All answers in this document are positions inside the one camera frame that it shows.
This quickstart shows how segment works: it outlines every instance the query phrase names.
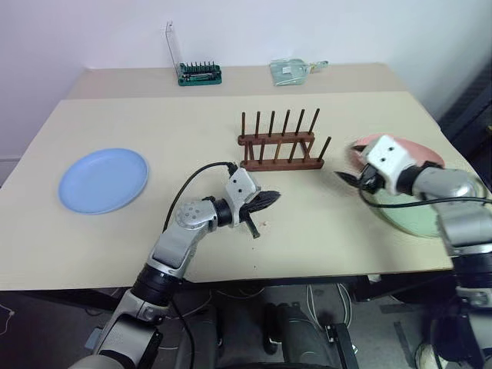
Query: blue plate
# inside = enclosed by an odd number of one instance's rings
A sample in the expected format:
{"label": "blue plate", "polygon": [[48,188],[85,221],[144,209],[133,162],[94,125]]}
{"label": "blue plate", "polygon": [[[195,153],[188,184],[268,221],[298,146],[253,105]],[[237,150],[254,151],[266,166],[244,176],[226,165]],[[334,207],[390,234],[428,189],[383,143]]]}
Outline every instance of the blue plate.
{"label": "blue plate", "polygon": [[63,175],[58,196],[64,206],[82,214],[103,214],[122,208],[144,189],[148,166],[126,148],[93,152]]}

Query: pink bowl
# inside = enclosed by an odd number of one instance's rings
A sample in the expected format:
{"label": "pink bowl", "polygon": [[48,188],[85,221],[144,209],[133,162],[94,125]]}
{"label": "pink bowl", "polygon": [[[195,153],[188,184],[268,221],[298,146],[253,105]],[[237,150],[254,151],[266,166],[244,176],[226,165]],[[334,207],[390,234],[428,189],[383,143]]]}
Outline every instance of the pink bowl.
{"label": "pink bowl", "polygon": [[[433,163],[437,163],[439,165],[444,166],[443,158],[439,156],[439,154],[436,153],[435,151],[432,151],[429,148],[417,144],[415,142],[405,140],[404,138],[399,138],[393,135],[389,135],[388,133],[375,133],[373,135],[360,138],[353,145],[368,145],[371,141],[373,141],[376,138],[379,138],[382,135],[388,135],[394,138],[396,142],[398,142],[401,146],[406,148],[410,153],[410,155],[417,161],[417,165],[422,165],[426,161],[432,161]],[[350,152],[349,155],[352,164],[355,165],[357,168],[362,169],[365,165],[365,162],[363,161],[361,153],[355,150],[351,150],[350,148],[349,148],[349,152]]]}

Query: white wall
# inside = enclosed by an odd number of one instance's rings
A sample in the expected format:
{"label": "white wall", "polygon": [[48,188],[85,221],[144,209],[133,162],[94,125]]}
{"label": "white wall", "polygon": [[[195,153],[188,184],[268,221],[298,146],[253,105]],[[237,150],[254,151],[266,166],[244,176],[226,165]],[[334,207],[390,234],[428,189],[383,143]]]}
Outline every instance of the white wall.
{"label": "white wall", "polygon": [[492,53],[490,0],[0,0],[0,158],[84,67],[170,66],[170,18],[189,61],[388,63],[435,118]]}

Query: clear plastic container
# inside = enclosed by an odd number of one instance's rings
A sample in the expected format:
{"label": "clear plastic container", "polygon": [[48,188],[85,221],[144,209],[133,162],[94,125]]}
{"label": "clear plastic container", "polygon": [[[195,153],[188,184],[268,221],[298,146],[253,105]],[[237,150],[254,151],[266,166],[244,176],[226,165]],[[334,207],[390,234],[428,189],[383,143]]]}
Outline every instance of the clear plastic container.
{"label": "clear plastic container", "polygon": [[308,64],[302,59],[278,59],[271,61],[270,70],[276,86],[302,85],[310,73],[327,66],[327,61]]}

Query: table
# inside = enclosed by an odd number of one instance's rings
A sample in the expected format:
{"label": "table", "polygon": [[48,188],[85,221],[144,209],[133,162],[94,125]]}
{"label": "table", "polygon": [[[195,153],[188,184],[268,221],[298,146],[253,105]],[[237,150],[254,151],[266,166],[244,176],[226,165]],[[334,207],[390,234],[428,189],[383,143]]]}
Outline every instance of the table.
{"label": "table", "polygon": [[[267,131],[280,131],[302,108],[308,129],[320,108],[313,152],[333,137],[318,171],[254,173],[282,197],[253,214],[261,237],[246,226],[221,228],[199,245],[185,275],[193,282],[442,271],[450,261],[439,239],[396,230],[362,205],[334,171],[353,171],[347,147],[387,132],[438,152],[449,168],[471,166],[433,118],[385,65],[331,66],[302,86],[275,88],[268,67],[224,68],[224,83],[178,87],[172,69],[84,73],[60,101],[0,189],[0,290],[58,290],[132,285],[162,229],[168,207],[196,168],[240,161],[241,113],[253,132],[256,111]],[[87,216],[57,198],[61,176],[79,158],[111,147],[141,153],[148,184],[128,206]],[[285,148],[283,157],[290,148]],[[265,157],[272,155],[265,151]],[[224,169],[196,178],[182,201],[224,193]]]}

